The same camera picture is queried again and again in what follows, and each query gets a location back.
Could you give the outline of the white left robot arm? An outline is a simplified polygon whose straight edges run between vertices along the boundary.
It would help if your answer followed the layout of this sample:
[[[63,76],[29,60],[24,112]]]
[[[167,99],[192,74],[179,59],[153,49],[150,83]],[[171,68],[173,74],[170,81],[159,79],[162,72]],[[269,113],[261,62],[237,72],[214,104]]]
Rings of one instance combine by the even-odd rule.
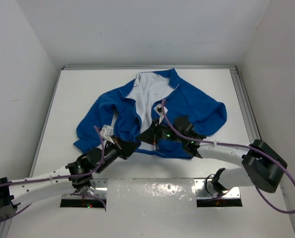
[[[61,194],[78,193],[89,188],[93,174],[99,174],[116,159],[128,159],[140,142],[121,140],[117,136],[101,142],[74,162],[49,173],[17,180],[0,178],[0,222],[6,221],[31,204]]]

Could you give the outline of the blue fleece zip jacket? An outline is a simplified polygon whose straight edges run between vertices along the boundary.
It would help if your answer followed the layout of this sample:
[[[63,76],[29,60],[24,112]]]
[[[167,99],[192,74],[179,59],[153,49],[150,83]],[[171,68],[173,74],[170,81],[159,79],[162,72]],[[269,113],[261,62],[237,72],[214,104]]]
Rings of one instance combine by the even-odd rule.
[[[175,69],[140,72],[124,86],[98,97],[76,128],[74,146],[82,153],[97,147],[95,128],[104,125],[112,125],[114,135],[122,140],[135,141],[160,117],[155,107],[162,100],[166,100],[170,123],[187,116],[200,135],[211,136],[226,123],[225,104],[182,79]]]

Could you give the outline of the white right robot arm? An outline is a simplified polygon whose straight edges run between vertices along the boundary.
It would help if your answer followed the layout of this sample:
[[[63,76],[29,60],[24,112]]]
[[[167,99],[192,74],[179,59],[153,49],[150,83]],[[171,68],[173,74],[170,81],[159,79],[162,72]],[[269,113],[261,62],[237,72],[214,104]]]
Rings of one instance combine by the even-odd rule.
[[[233,187],[255,186],[274,193],[283,177],[287,163],[267,143],[256,139],[249,148],[225,143],[205,143],[206,136],[198,134],[187,116],[177,117],[172,126],[154,119],[150,127],[136,139],[150,145],[160,146],[161,141],[174,141],[192,157],[216,159],[237,165],[236,169],[220,168],[210,179],[210,189],[222,194]]]

